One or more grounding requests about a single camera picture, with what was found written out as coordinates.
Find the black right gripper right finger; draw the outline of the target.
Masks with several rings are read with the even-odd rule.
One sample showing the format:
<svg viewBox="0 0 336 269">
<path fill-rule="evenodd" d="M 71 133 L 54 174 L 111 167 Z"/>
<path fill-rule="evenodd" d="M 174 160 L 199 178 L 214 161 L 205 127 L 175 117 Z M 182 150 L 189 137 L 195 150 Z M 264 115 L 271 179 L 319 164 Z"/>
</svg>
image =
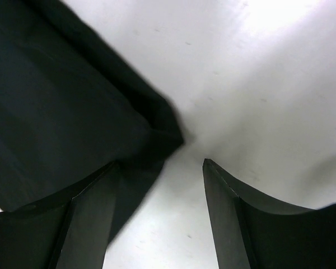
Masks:
<svg viewBox="0 0 336 269">
<path fill-rule="evenodd" d="M 203 179 L 219 268 L 336 268 L 336 203 L 283 202 L 210 159 Z"/>
</svg>

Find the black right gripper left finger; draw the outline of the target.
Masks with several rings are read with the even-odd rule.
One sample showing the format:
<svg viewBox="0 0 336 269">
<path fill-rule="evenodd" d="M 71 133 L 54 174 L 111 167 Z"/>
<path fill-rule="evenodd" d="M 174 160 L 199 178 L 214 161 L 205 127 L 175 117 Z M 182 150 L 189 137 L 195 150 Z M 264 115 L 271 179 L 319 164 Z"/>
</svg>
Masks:
<svg viewBox="0 0 336 269">
<path fill-rule="evenodd" d="M 102 268 L 120 170 L 112 163 L 23 206 L 0 212 L 0 269 Z"/>
</svg>

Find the black cloth placemat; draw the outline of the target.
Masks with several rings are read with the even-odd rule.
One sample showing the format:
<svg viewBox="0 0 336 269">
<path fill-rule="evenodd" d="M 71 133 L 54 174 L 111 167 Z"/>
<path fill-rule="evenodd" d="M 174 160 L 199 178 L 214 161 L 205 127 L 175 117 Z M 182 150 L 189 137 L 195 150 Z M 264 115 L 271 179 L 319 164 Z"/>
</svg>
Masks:
<svg viewBox="0 0 336 269">
<path fill-rule="evenodd" d="M 0 208 L 116 161 L 114 239 L 184 143 L 168 101 L 61 1 L 0 1 Z"/>
</svg>

